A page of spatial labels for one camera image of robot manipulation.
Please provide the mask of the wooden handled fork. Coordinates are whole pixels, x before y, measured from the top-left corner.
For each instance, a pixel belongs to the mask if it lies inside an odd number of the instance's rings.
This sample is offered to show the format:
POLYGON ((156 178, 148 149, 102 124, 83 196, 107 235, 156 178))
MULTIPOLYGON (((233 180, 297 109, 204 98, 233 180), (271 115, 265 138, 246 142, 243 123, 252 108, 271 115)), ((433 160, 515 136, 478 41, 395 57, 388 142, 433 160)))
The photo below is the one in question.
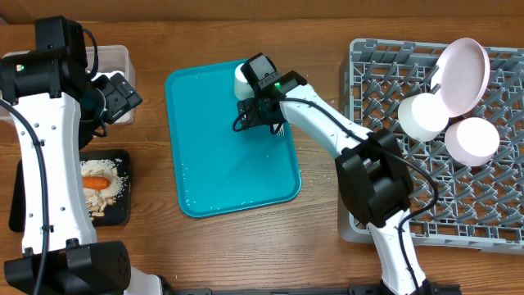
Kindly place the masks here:
POLYGON ((285 133, 285 129, 283 127, 283 124, 279 124, 276 126, 276 135, 277 136, 283 136, 285 133))

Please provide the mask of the orange carrot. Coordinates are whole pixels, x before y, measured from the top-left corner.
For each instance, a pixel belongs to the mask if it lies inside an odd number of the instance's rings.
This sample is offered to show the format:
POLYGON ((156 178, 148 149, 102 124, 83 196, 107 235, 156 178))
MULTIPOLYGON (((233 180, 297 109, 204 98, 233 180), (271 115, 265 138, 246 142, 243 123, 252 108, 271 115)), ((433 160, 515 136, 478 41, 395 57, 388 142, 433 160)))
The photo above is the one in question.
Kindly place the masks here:
POLYGON ((94 189, 94 190, 104 190, 111 185, 109 179, 101 176, 86 176, 83 177, 83 186, 84 188, 94 189))

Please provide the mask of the white bowl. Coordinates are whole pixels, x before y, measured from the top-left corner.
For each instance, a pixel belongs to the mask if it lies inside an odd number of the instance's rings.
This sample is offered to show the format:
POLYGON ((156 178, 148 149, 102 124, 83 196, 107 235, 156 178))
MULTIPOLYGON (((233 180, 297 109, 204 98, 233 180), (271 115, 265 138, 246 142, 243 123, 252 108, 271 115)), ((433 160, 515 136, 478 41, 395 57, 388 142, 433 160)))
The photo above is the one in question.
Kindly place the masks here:
POLYGON ((481 166, 497 152, 500 137, 488 120, 471 117, 451 125, 445 132, 449 155, 465 166, 481 166))
POLYGON ((398 121, 410 138, 427 142, 433 140, 447 126, 449 116, 439 96, 420 93, 401 101, 398 121))

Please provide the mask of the white round plate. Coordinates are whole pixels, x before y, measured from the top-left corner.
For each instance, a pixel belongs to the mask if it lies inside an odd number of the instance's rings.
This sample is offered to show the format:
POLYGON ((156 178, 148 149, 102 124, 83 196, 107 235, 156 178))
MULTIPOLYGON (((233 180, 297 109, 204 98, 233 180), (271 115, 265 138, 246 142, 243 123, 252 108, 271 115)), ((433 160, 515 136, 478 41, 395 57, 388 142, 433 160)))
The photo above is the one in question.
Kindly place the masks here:
POLYGON ((431 87, 441 99, 449 117, 461 116, 479 103, 490 78, 487 51, 474 39, 452 42, 436 62, 431 87))

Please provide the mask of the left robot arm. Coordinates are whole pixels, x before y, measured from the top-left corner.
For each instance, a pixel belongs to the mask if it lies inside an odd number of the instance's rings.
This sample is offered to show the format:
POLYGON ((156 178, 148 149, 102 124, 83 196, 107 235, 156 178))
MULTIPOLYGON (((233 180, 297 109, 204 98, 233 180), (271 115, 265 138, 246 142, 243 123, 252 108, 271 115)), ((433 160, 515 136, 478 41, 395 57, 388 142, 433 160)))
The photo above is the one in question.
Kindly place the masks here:
POLYGON ((25 186, 22 255, 6 281, 27 294, 166 294, 132 267, 120 241, 99 242, 83 192, 79 152, 142 99, 120 74, 97 72, 91 32, 54 16, 34 23, 36 48, 1 60, 1 105, 14 121, 25 186))

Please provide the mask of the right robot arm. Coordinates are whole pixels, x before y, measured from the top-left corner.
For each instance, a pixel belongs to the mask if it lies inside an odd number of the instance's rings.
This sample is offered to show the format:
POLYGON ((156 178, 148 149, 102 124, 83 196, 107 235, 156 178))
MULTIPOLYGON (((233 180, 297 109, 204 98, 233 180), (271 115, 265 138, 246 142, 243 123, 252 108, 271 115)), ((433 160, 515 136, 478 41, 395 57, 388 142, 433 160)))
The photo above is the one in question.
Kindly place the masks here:
POLYGON ((427 277, 418 264, 409 229, 413 165, 388 129, 373 132, 329 106, 306 78, 281 74, 263 53, 240 71, 252 89, 237 104, 236 132, 267 125, 276 134, 288 123, 315 139, 334 159, 346 210, 372 235, 382 267, 381 287, 389 294, 422 294, 427 277))

